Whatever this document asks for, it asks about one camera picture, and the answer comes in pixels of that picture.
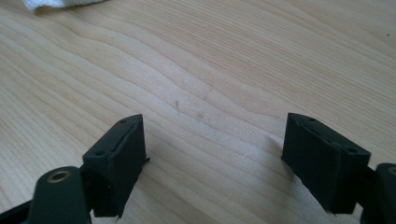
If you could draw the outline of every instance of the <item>wooden table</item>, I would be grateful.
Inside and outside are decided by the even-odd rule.
[[[280,159],[286,117],[396,162],[395,71],[393,0],[3,0],[0,212],[141,113],[151,162],[117,223],[359,223]]]

